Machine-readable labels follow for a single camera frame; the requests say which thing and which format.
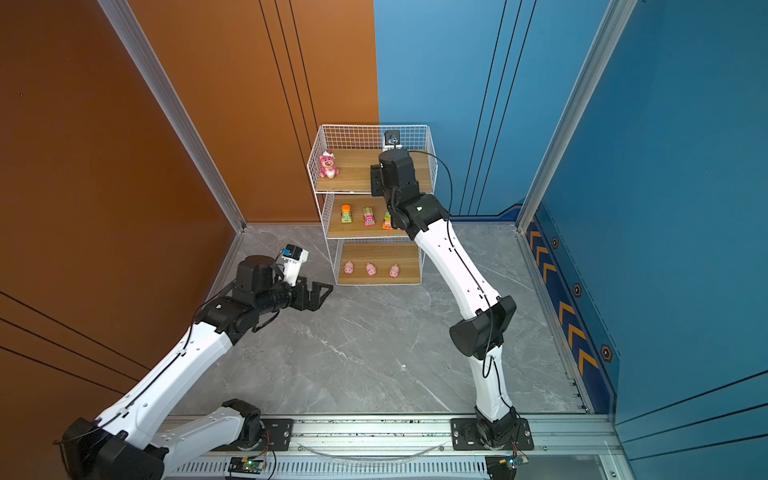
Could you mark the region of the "orange green toy car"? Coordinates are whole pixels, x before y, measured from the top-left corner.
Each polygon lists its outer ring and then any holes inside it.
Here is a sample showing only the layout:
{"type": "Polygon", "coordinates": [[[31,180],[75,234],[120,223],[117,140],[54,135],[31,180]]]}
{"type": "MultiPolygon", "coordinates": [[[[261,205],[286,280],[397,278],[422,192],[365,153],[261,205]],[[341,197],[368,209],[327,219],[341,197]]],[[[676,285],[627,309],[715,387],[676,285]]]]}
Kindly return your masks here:
{"type": "Polygon", "coordinates": [[[342,224],[351,224],[353,222],[351,206],[343,204],[341,207],[340,221],[342,224]]]}

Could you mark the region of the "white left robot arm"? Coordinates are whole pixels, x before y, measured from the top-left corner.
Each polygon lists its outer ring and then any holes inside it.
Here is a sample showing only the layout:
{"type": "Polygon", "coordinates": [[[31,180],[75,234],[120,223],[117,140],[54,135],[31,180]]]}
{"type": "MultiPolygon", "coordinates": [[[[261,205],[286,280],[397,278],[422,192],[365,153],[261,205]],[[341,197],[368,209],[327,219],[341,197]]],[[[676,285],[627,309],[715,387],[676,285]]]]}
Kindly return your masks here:
{"type": "Polygon", "coordinates": [[[318,310],[333,287],[300,274],[306,250],[289,244],[276,256],[242,260],[235,279],[195,313],[182,339],[127,394],[96,419],[74,421],[58,442],[70,479],[162,479],[218,447],[265,448],[258,407],[239,399],[161,432],[171,410],[246,334],[288,308],[318,310]]]}

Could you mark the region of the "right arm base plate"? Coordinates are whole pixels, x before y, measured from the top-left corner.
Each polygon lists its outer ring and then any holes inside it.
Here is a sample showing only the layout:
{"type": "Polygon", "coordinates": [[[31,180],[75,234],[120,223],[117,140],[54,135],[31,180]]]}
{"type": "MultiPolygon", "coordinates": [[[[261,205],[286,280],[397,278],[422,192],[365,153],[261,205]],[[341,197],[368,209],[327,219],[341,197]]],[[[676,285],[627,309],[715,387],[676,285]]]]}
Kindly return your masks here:
{"type": "Polygon", "coordinates": [[[522,417],[494,424],[476,418],[453,418],[450,429],[452,446],[456,451],[535,449],[529,423],[522,417]]]}

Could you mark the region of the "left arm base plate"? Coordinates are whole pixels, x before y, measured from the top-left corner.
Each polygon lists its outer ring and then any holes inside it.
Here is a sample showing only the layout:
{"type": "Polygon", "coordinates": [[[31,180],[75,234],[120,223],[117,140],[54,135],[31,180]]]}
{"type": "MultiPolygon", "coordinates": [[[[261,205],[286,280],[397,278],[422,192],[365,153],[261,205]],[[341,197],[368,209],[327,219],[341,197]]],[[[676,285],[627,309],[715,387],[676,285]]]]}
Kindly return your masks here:
{"type": "Polygon", "coordinates": [[[264,450],[285,452],[289,450],[294,420],[290,418],[267,418],[248,420],[235,442],[241,451],[264,450]]]}

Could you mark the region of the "pink toy truck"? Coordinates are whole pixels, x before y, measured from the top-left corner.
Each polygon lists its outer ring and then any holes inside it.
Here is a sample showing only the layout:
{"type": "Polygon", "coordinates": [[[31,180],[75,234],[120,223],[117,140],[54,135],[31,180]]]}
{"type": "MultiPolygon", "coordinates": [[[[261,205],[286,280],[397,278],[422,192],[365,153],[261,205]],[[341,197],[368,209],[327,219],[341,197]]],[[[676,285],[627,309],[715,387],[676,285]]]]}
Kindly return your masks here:
{"type": "Polygon", "coordinates": [[[376,224],[373,209],[370,206],[366,206],[363,209],[363,222],[366,227],[376,224]]]}

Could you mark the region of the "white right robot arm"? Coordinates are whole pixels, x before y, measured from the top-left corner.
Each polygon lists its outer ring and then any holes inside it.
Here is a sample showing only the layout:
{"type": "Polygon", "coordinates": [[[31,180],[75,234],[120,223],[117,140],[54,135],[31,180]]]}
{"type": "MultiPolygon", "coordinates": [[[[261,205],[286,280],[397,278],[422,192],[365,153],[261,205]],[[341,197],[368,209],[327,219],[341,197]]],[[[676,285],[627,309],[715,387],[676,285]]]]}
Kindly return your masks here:
{"type": "Polygon", "coordinates": [[[450,288],[461,319],[450,338],[467,357],[476,390],[475,415],[482,444],[501,449],[513,443],[522,426],[508,394],[502,366],[504,333],[517,305],[486,281],[462,246],[450,214],[421,190],[414,161],[404,148],[378,155],[370,168],[371,194],[385,200],[393,227],[405,231],[424,251],[450,288]]]}

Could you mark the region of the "green orange toy truck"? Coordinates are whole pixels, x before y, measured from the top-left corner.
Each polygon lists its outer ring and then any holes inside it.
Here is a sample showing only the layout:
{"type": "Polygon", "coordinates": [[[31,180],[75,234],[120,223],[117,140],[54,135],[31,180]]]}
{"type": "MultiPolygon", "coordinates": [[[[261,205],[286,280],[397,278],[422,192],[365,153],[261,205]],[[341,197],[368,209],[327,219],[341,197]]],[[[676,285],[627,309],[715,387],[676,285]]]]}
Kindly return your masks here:
{"type": "Polygon", "coordinates": [[[383,230],[393,230],[392,218],[391,218],[391,214],[389,212],[386,212],[385,215],[384,215],[384,219],[382,221],[382,229],[383,230]]]}

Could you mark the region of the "white wire wooden shelf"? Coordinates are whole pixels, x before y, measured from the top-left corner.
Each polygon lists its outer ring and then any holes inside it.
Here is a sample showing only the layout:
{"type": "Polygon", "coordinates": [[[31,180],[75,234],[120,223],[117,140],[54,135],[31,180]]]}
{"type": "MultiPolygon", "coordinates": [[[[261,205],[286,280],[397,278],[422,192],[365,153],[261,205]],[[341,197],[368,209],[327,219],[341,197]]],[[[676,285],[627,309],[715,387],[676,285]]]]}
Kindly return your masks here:
{"type": "Polygon", "coordinates": [[[431,130],[426,125],[323,124],[319,127],[307,160],[307,171],[320,214],[323,236],[334,280],[340,286],[419,285],[422,283],[424,253],[399,229],[383,230],[387,210],[382,197],[371,195],[369,167],[378,163],[383,149],[383,133],[401,131],[402,147],[411,153],[416,179],[423,192],[432,193],[438,165],[431,130]],[[319,158],[325,150],[335,154],[339,175],[321,178],[319,158]],[[343,204],[351,206],[353,222],[340,221],[343,204]],[[376,224],[366,227],[363,209],[373,209],[376,224]],[[352,275],[345,275],[344,264],[352,261],[352,275]],[[377,275],[366,273],[366,264],[377,268],[377,275]],[[390,267],[398,264],[400,275],[392,279],[390,267]]]}

